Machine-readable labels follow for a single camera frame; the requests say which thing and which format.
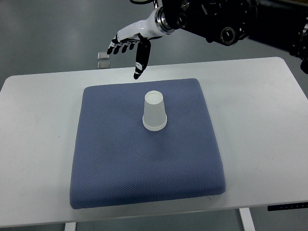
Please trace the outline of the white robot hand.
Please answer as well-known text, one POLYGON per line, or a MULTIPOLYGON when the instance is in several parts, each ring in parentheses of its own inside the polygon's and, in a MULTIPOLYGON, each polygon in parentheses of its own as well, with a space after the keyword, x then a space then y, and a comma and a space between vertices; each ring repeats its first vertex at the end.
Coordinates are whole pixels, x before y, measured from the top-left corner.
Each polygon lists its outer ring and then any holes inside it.
MULTIPOLYGON (((154 9, 150 16, 145 20, 139 20, 134 22, 117 32, 116 38, 112 39, 107 49, 107 54, 118 54, 121 45, 119 42, 124 41, 140 41, 137 46, 136 62, 134 79, 138 79, 144 70, 146 69, 151 50, 151 42, 148 39, 155 39, 170 35, 173 33, 173 29, 167 24, 165 13, 163 9, 154 9)), ((125 43, 122 47, 121 52, 125 53, 129 46, 129 50, 133 50, 135 42, 131 42, 130 45, 125 43)))

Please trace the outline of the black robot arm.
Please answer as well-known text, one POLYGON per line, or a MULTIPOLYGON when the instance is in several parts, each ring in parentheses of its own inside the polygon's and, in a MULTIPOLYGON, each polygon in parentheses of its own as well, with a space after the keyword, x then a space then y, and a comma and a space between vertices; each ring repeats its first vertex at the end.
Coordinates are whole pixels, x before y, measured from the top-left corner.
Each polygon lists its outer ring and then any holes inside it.
POLYGON ((308 70, 308 3, 305 0, 163 0, 153 1, 145 20, 119 30, 108 54, 136 49, 134 78, 148 65, 151 41, 177 29, 224 46, 249 38, 288 51, 308 70))

